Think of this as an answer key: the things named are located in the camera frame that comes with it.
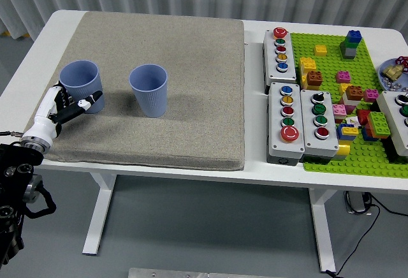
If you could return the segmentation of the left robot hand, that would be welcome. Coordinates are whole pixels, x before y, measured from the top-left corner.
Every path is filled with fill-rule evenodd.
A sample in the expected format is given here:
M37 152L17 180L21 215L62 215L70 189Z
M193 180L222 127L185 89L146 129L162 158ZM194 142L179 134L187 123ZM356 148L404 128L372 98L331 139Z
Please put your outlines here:
M46 154L53 146L53 139L59 136L62 125L88 111L102 95L102 91L96 91L79 101L70 101L61 83L52 86L39 105L33 126L22 135L20 144Z

